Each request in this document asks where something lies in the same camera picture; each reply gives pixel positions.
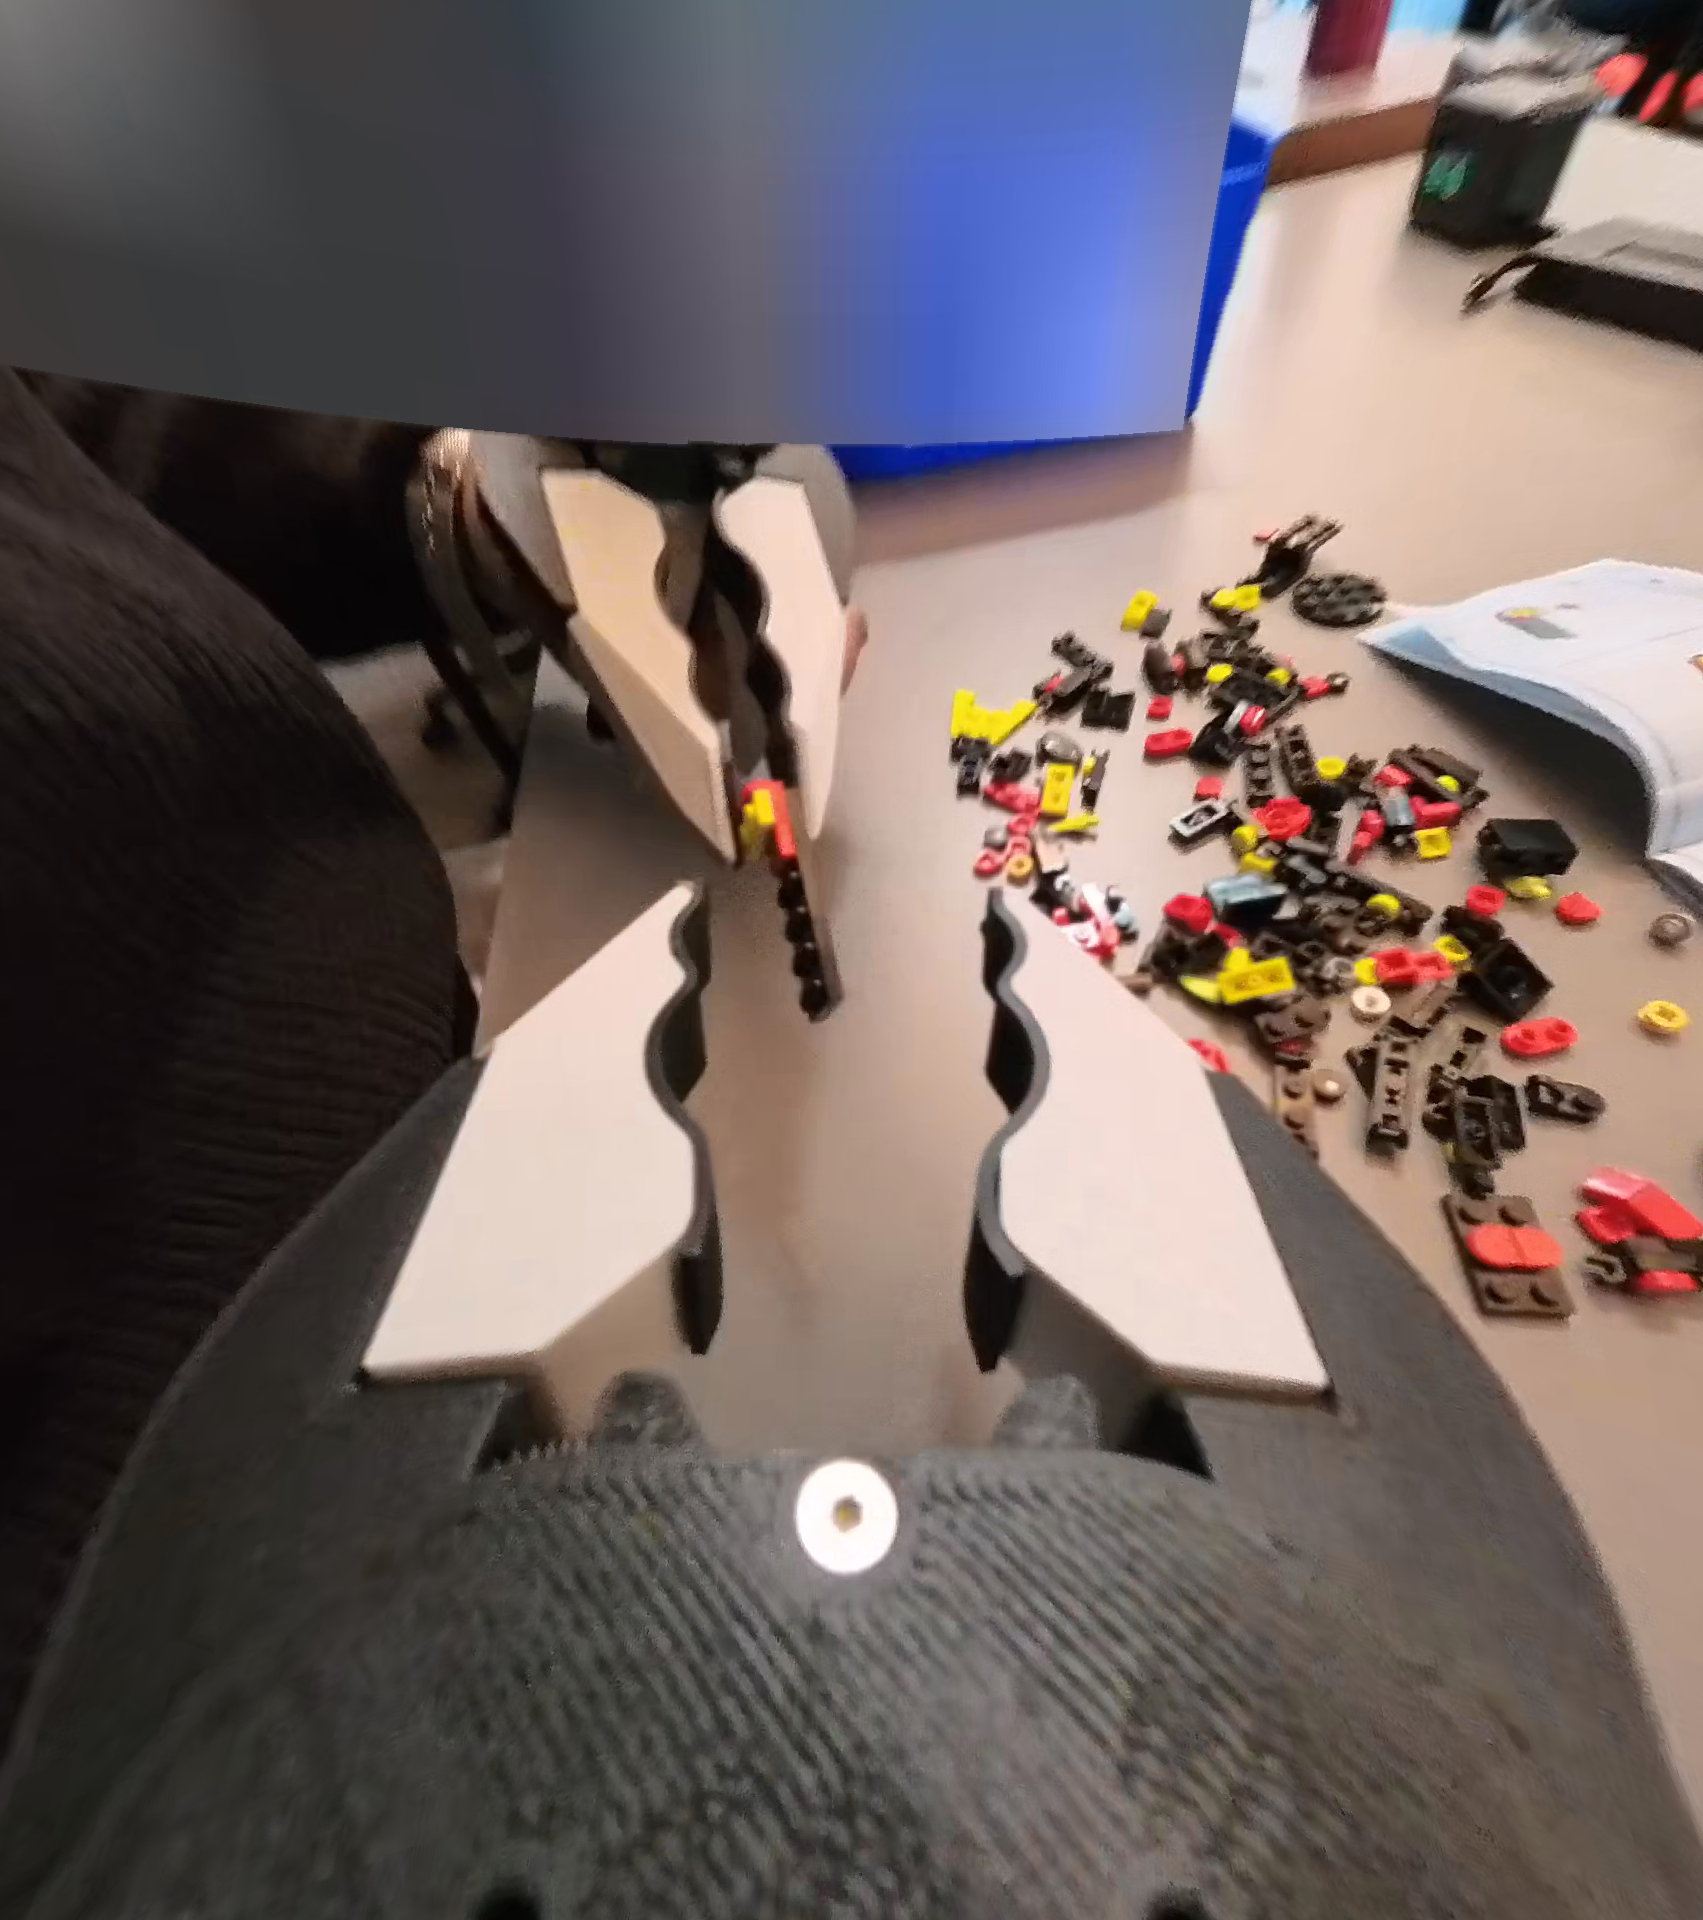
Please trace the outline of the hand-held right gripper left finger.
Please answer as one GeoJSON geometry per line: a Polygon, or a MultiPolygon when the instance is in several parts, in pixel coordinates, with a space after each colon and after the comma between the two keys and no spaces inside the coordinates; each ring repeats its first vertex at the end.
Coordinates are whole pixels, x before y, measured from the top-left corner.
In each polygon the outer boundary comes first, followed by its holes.
{"type": "Polygon", "coordinates": [[[362,1352],[382,1385],[502,1379],[586,1425],[722,1317],[704,1071],[709,907],[676,882],[484,1047],[362,1352]]]}

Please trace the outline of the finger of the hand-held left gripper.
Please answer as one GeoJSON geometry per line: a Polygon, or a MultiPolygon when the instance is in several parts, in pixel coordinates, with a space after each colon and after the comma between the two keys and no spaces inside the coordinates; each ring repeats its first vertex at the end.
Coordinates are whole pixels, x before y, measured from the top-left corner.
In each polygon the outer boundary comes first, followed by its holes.
{"type": "Polygon", "coordinates": [[[726,741],[700,696],[693,638],[661,593],[657,504],[597,468],[546,468],[541,487],[575,600],[579,663],[686,823],[718,862],[738,862],[726,741]]]}
{"type": "Polygon", "coordinates": [[[716,531],[757,587],[749,660],[768,690],[768,745],[798,794],[807,840],[830,814],[840,760],[846,606],[840,597],[811,497],[796,476],[749,476],[716,504],[716,531]]]}

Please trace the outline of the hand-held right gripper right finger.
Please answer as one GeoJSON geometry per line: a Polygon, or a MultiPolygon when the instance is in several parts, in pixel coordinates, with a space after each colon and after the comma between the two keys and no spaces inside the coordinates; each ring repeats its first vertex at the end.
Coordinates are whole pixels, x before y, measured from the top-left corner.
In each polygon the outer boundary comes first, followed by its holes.
{"type": "Polygon", "coordinates": [[[1003,1106],[964,1244],[978,1372],[1318,1400],[1332,1379],[1192,1044],[989,889],[985,1078],[1003,1106]]]}

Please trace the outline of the black beam lego assembly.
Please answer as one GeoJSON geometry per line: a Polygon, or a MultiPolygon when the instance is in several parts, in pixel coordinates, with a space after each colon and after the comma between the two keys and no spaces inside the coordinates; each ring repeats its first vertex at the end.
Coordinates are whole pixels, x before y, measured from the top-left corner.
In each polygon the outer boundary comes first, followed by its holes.
{"type": "Polygon", "coordinates": [[[772,886],[790,974],[807,1019],[827,1019],[841,1003],[841,974],[823,900],[807,811],[790,781],[749,778],[735,809],[742,866],[764,868],[772,886]]]}

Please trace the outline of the pile of loose lego pieces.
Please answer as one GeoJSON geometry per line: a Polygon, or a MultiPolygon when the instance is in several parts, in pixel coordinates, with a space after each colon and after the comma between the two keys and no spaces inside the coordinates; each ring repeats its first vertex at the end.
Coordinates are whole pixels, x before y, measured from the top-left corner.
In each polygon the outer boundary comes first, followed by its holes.
{"type": "MultiPolygon", "coordinates": [[[[1049,663],[1021,702],[989,708],[959,689],[955,789],[1003,814],[981,831],[974,874],[1026,890],[1096,962],[1141,944],[1128,988],[1169,988],[1239,1019],[1270,1064],[1278,1126],[1296,1143],[1317,1148],[1318,1108],[1347,1092],[1362,1099],[1365,1154],[1389,1162],[1414,1132],[1435,1139],[1448,1173],[1440,1210],[1479,1311],[1562,1321],[1575,1295],[1557,1240],[1496,1180],[1531,1122],[1594,1125],[1606,1103],[1543,1071],[1580,1030],[1548,1011],[1551,982],[1506,919],[1538,905],[1583,929],[1603,910],[1576,886],[1572,829],[1496,814],[1472,756],[1418,741],[1318,755],[1306,708],[1340,696],[1348,674],[1303,672],[1262,641],[1259,617],[1281,597],[1296,622],[1324,630],[1362,630],[1388,613],[1373,579],[1317,564],[1335,531],[1335,521],[1307,515],[1262,534],[1259,571],[1211,589],[1207,626],[1182,641],[1166,641],[1169,609],[1138,593],[1119,628],[1143,641],[1141,689],[1074,634],[1049,641],[1049,663]],[[1022,730],[1060,718],[1121,733],[1141,690],[1143,760],[1199,768],[1169,844],[1229,844],[1225,871],[1171,896],[1154,925],[1117,886],[1069,866],[1067,841],[1099,829],[1108,755],[1056,730],[1018,745],[1022,730]]],[[[1703,920],[1669,896],[1646,931],[1661,952],[1703,920]]]]}

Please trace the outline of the lego instruction booklet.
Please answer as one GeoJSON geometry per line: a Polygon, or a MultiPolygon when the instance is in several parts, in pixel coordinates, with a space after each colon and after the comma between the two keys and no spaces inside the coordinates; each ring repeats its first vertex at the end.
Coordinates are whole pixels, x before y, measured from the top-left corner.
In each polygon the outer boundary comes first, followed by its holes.
{"type": "Polygon", "coordinates": [[[1410,612],[1367,646],[1624,755],[1647,804],[1646,864],[1703,912],[1703,572],[1585,561],[1410,612]]]}

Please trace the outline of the blue plastic bin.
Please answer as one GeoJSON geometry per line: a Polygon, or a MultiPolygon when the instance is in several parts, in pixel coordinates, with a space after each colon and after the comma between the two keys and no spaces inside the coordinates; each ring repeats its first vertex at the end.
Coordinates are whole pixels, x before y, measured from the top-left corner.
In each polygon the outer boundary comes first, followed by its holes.
{"type": "MultiPolygon", "coordinates": [[[[1248,231],[1266,191],[1270,161],[1278,136],[1239,114],[1230,114],[1222,148],[1222,179],[1215,222],[1207,244],[1207,266],[1196,314],[1191,384],[1184,419],[1192,419],[1204,397],[1215,340],[1241,262],[1248,231]]],[[[892,482],[941,468],[978,467],[993,458],[1015,458],[1033,449],[1069,447],[1067,438],[1026,440],[959,440],[959,443],[834,443],[830,456],[849,482],[892,482]]]]}

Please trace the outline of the black box green logo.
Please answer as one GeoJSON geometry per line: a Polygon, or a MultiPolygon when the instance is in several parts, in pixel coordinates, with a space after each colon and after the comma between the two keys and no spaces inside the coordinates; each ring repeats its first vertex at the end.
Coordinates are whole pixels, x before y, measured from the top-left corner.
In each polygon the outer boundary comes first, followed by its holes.
{"type": "Polygon", "coordinates": [[[1588,74],[1463,74],[1435,109],[1406,227],[1458,250],[1527,247],[1599,92],[1588,74]]]}

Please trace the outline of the black flat case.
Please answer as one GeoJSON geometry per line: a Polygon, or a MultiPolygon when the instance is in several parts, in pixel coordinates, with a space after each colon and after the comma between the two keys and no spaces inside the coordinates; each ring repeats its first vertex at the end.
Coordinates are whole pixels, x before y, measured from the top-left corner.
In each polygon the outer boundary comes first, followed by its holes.
{"type": "Polygon", "coordinates": [[[1703,232],[1610,218],[1510,259],[1520,301],[1703,354],[1703,232]]]}

